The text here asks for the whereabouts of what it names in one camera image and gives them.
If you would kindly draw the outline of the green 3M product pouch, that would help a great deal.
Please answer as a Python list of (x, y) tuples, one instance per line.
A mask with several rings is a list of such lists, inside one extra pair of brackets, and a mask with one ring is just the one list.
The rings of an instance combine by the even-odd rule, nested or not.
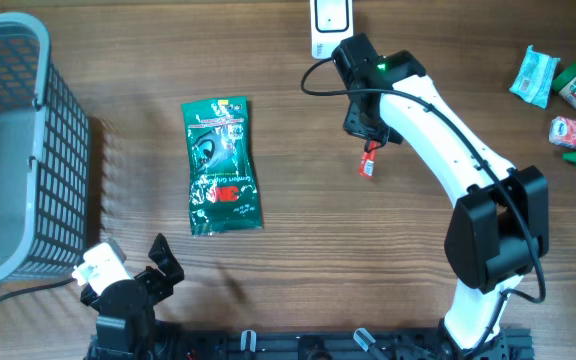
[(263, 227), (250, 155), (248, 99), (221, 97), (181, 106), (189, 161), (191, 234)]

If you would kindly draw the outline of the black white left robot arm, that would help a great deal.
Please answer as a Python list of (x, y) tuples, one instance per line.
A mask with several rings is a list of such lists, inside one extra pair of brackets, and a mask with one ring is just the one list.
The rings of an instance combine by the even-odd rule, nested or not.
[(162, 234), (148, 257), (156, 266), (132, 276), (123, 251), (108, 240), (87, 250), (71, 273), (83, 288), (80, 302), (98, 312), (87, 359), (155, 359), (166, 345), (158, 335), (154, 306), (173, 295), (184, 270)]

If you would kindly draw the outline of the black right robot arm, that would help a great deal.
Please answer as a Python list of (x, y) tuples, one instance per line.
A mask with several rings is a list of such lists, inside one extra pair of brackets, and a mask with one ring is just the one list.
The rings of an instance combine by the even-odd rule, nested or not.
[(437, 335), (397, 335), (393, 359), (531, 359), (526, 329), (500, 324), (510, 297), (541, 303), (548, 253), (548, 184), (534, 166), (517, 169), (485, 145), (444, 102), (407, 51), (381, 56), (364, 34), (344, 39), (331, 60), (350, 100), (345, 131), (371, 156), (407, 141), (442, 185), (453, 208), (444, 240), (457, 277)]

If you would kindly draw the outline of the pale teal packet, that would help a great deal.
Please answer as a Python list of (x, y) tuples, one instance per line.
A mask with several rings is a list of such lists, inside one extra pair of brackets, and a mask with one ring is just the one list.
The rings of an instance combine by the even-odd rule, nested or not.
[(560, 58), (537, 52), (529, 45), (509, 91), (524, 102), (545, 109)]

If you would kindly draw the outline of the small red white packet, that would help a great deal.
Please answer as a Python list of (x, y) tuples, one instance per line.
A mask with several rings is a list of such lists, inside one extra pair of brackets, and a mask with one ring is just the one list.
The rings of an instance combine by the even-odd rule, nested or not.
[(548, 140), (554, 145), (576, 148), (576, 120), (557, 116), (551, 122)]

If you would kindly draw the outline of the red stick packet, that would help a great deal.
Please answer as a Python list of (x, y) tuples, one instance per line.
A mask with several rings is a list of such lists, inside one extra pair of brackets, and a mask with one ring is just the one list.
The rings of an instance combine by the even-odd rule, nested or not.
[(380, 148), (380, 146), (381, 143), (374, 140), (369, 140), (366, 142), (358, 169), (358, 172), (361, 176), (367, 178), (373, 177), (377, 150)]

